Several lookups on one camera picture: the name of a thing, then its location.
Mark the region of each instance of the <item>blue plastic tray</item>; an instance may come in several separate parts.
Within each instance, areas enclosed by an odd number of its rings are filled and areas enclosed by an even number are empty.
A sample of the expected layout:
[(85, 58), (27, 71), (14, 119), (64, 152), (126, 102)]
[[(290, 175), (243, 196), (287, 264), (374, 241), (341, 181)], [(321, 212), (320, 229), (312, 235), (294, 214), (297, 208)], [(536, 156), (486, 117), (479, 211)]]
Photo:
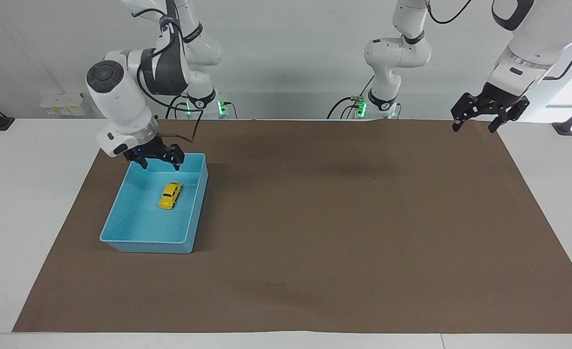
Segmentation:
[[(122, 252), (190, 254), (207, 179), (206, 156), (200, 153), (185, 154), (179, 171), (157, 159), (148, 159), (147, 170), (131, 163), (100, 240)], [(183, 188), (175, 208), (163, 210), (159, 200), (169, 182)]]

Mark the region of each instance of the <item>power outlet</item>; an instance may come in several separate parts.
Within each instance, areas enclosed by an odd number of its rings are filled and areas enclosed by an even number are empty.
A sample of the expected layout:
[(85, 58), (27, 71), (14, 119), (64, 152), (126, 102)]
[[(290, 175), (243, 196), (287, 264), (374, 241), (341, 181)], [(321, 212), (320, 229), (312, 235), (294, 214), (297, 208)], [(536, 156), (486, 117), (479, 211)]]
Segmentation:
[(83, 116), (91, 110), (81, 93), (44, 95), (40, 109), (49, 116)]

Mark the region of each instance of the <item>brown paper mat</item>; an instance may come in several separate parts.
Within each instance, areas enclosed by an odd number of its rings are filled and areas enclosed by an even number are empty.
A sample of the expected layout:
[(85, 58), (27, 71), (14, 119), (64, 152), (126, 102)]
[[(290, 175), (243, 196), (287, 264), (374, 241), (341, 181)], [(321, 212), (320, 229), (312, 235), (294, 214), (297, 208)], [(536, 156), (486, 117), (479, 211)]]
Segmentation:
[(127, 168), (99, 153), (14, 331), (572, 333), (572, 264), (486, 125), (203, 122), (189, 255), (98, 240)]

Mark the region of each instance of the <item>robotic arm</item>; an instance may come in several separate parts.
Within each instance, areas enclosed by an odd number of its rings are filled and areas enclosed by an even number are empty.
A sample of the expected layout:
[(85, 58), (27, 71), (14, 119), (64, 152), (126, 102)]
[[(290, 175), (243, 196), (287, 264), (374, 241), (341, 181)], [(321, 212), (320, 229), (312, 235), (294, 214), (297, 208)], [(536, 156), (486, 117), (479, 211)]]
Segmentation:
[(427, 15), (426, 0), (398, 0), (393, 24), (402, 36), (379, 38), (366, 46), (365, 60), (374, 69), (374, 83), (364, 95), (368, 112), (386, 118), (395, 109), (402, 79), (394, 68), (416, 68), (430, 60), (432, 48), (423, 32)]
[(97, 135), (98, 143), (110, 157), (124, 154), (143, 168), (148, 166), (146, 159), (161, 159), (179, 169), (184, 153), (177, 144), (164, 145), (140, 87), (146, 94), (186, 95), (190, 101), (201, 101), (201, 107), (197, 102), (194, 105), (203, 112), (217, 92), (208, 74), (190, 70), (186, 54), (195, 66), (203, 68), (221, 61), (221, 46), (203, 32), (191, 0), (121, 2), (133, 17), (159, 23), (161, 35), (155, 48), (111, 51), (89, 69), (86, 83), (90, 95), (111, 121)]
[(514, 37), (480, 95), (465, 93), (451, 109), (454, 132), (482, 114), (498, 115), (490, 132), (518, 120), (529, 106), (527, 90), (542, 81), (572, 44), (572, 0), (494, 0), (492, 14)]

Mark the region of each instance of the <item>yellow toy car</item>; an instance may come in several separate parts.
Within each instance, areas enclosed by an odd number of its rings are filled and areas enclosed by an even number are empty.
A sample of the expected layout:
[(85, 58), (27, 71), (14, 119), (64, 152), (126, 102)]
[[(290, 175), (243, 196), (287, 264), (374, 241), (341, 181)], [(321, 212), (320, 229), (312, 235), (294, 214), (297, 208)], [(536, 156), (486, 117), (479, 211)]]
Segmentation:
[(163, 195), (159, 201), (159, 207), (164, 210), (171, 210), (176, 206), (176, 200), (182, 192), (182, 185), (177, 182), (170, 182), (163, 190)]

